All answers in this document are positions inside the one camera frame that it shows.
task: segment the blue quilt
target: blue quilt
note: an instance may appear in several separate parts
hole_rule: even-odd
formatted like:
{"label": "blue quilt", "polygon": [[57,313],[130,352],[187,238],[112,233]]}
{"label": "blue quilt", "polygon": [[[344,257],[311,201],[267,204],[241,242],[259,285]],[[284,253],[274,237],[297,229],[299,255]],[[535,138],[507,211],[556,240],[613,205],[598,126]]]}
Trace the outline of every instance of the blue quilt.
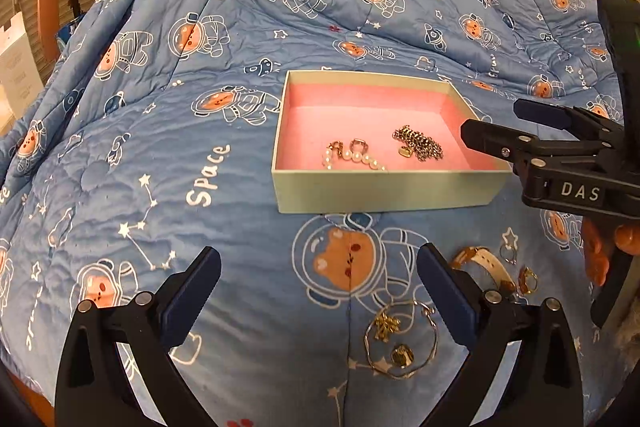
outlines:
{"label": "blue quilt", "polygon": [[[585,419],[596,418],[625,373],[590,321],[580,218],[525,207],[515,177],[485,207],[279,214],[271,152],[296,69],[447,80],[482,120],[543,138],[566,136],[518,120],[514,100],[622,118],[594,0],[96,0],[0,142],[2,361],[53,401],[79,301],[118,305],[155,291],[211,245],[222,277],[171,357],[219,425],[416,426],[465,348],[436,313],[434,360],[396,381],[367,363],[365,329],[387,303],[431,301],[415,272],[423,243],[448,258],[484,245],[517,251],[506,264],[514,279],[524,265],[538,274],[529,302],[563,303]],[[359,275],[345,285],[335,273],[348,262]],[[433,331],[412,309],[396,316],[417,365]],[[395,371],[393,344],[372,340],[380,371]],[[516,348],[478,419],[495,408]],[[122,356],[158,418],[126,348]]]}

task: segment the round gold pendant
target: round gold pendant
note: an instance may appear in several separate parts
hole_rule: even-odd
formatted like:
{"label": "round gold pendant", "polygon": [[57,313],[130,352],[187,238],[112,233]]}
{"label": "round gold pendant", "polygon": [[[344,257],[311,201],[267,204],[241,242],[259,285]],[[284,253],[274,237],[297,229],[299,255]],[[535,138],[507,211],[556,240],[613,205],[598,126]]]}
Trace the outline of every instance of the round gold pendant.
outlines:
{"label": "round gold pendant", "polygon": [[391,361],[395,366],[404,369],[414,363],[414,352],[406,344],[398,344],[391,352]]}
{"label": "round gold pendant", "polygon": [[411,158],[411,155],[414,153],[414,150],[411,149],[411,147],[407,147],[407,146],[402,146],[400,149],[398,149],[398,153],[401,156],[404,156],[405,158]]}

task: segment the leather watch strap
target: leather watch strap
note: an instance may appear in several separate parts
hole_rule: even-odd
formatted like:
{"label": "leather watch strap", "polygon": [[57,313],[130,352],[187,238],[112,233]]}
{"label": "leather watch strap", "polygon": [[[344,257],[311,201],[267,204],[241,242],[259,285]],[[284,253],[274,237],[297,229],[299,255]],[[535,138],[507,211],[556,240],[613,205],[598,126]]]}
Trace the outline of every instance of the leather watch strap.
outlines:
{"label": "leather watch strap", "polygon": [[510,293],[516,291],[516,285],[509,275],[509,272],[507,272],[500,260],[487,248],[466,247],[457,256],[455,256],[453,261],[451,261],[450,266],[459,270],[462,268],[463,264],[468,263],[469,261],[473,261],[487,270],[500,290],[505,289]]}

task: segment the metal bolt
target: metal bolt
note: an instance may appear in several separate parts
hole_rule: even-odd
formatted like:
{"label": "metal bolt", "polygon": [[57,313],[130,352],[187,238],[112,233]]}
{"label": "metal bolt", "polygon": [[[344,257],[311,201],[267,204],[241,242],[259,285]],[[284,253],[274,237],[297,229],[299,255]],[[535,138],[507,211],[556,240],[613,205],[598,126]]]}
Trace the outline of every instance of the metal bolt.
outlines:
{"label": "metal bolt", "polygon": [[557,312],[561,308],[560,301],[551,297],[550,299],[546,300],[546,307],[553,312]]}
{"label": "metal bolt", "polygon": [[80,304],[78,304],[78,311],[80,313],[86,313],[91,309],[91,306],[93,305],[94,303],[92,303],[89,299],[85,299],[84,301],[80,302]]}
{"label": "metal bolt", "polygon": [[139,293],[138,295],[136,295],[136,304],[138,306],[146,306],[147,304],[149,304],[149,302],[151,302],[153,295],[151,295],[151,293],[149,292],[142,292]]}
{"label": "metal bolt", "polygon": [[502,295],[496,290],[489,290],[484,294],[484,298],[491,304],[498,304],[502,301]]}

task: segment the paw print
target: paw print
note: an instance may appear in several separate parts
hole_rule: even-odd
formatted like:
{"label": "paw print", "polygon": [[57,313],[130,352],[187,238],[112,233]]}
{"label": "paw print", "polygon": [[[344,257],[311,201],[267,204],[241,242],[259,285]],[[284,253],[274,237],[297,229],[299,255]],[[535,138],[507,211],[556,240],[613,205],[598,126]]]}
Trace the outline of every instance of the paw print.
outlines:
{"label": "paw print", "polygon": [[240,423],[229,420],[228,422],[226,422],[226,427],[254,427],[254,423],[247,418],[242,418],[240,420]]}

